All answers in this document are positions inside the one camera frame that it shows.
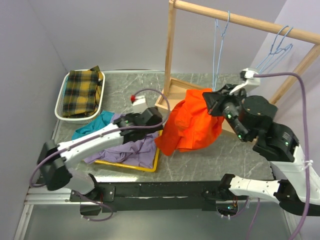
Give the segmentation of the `orange t shirt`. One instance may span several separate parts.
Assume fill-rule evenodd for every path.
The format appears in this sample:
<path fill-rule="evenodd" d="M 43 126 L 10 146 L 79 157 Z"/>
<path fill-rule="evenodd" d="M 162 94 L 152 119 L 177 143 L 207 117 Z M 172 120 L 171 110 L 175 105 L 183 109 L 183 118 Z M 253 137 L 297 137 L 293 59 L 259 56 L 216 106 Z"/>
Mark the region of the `orange t shirt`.
<path fill-rule="evenodd" d="M 175 150 L 183 153 L 203 149 L 218 139 L 224 117 L 208 114 L 203 93 L 211 91 L 188 89 L 185 99 L 171 111 L 162 135 L 154 140 L 164 155 L 170 156 Z"/>

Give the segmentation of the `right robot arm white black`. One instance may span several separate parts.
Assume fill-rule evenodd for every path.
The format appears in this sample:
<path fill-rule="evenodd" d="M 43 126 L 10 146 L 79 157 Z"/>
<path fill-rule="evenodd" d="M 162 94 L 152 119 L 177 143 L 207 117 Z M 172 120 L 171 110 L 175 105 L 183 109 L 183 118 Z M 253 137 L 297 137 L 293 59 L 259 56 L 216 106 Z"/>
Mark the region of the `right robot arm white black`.
<path fill-rule="evenodd" d="M 305 155 L 294 132 L 273 121 L 278 108 L 259 95 L 246 96 L 245 89 L 230 94 L 234 84 L 205 92 L 208 114 L 224 117 L 242 142 L 253 142 L 253 151 L 276 166 L 281 180 L 253 180 L 226 173 L 213 194 L 221 201 L 235 196 L 262 198 L 301 216 L 306 204 Z"/>

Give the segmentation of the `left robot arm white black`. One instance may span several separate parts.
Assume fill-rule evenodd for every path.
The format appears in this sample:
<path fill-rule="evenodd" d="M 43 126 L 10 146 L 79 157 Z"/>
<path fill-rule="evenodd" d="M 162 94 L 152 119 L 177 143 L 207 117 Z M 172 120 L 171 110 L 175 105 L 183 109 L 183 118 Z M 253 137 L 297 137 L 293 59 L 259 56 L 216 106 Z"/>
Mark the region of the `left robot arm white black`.
<path fill-rule="evenodd" d="M 157 107 L 149 107 L 142 113 L 128 113 L 106 127 L 76 140 L 43 145 L 38 159 L 38 169 L 48 191 L 67 188 L 94 201 L 100 194 L 95 177 L 78 172 L 74 166 L 104 149 L 136 142 L 146 135 L 163 128 L 164 120 Z"/>

